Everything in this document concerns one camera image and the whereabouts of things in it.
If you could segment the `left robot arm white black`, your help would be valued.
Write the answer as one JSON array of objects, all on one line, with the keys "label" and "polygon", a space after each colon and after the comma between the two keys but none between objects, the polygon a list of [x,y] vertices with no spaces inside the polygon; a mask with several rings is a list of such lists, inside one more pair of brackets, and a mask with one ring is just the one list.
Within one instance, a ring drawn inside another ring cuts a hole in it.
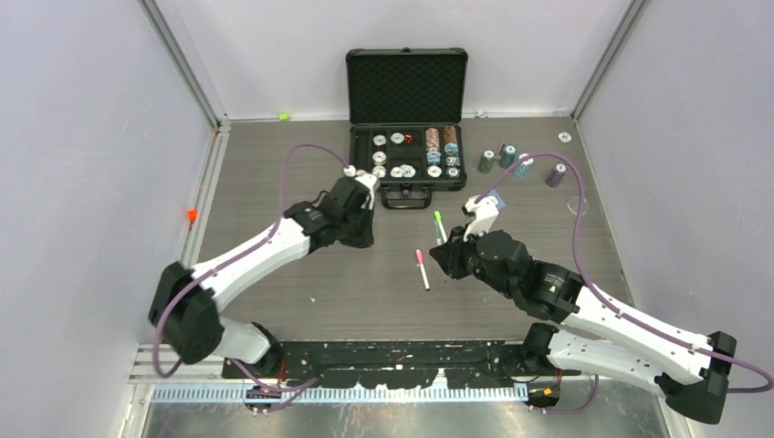
[{"label": "left robot arm white black", "polygon": [[372,246],[378,184],[369,173],[343,176],[319,200],[291,205],[232,250],[192,267],[165,267],[149,310],[158,340],[187,365],[215,355],[246,365],[259,378],[272,376],[282,361],[278,340],[262,325],[238,323],[222,311],[256,282],[320,248]]}]

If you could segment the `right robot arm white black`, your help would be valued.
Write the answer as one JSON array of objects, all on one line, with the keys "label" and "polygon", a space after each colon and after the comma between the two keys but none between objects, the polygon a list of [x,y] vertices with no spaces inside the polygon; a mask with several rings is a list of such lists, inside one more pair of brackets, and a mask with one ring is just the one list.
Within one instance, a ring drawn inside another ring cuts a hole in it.
[{"label": "right robot arm white black", "polygon": [[447,276],[473,276],[536,320],[519,348],[529,372],[601,375],[661,397],[696,422],[719,423],[735,338],[675,328],[608,294],[594,295],[579,274],[533,258],[501,230],[465,238],[457,226],[429,255]]}]

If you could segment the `white pen green end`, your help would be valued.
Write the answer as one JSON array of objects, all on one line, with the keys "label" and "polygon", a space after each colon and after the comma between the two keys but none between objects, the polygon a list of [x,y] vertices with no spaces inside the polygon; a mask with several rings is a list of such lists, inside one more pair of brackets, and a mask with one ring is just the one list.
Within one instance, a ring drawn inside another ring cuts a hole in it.
[{"label": "white pen green end", "polygon": [[445,231],[442,215],[439,211],[434,211],[434,223],[437,231],[436,243],[442,245],[447,240],[447,233]]}]

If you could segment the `white pen blue tip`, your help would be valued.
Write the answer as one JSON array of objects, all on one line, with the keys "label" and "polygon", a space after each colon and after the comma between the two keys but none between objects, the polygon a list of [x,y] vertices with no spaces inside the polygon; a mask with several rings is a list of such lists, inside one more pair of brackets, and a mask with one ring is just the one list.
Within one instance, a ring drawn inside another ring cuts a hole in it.
[{"label": "white pen blue tip", "polygon": [[420,274],[421,274],[421,278],[422,278],[422,281],[423,281],[424,290],[425,291],[430,291],[431,290],[431,286],[430,286],[429,278],[428,278],[428,275],[427,275],[427,272],[426,272],[426,269],[425,269],[425,265],[424,265],[424,255],[423,255],[423,252],[420,249],[416,249],[415,250],[415,257],[416,257],[417,266],[419,268],[419,271],[420,271]]}]

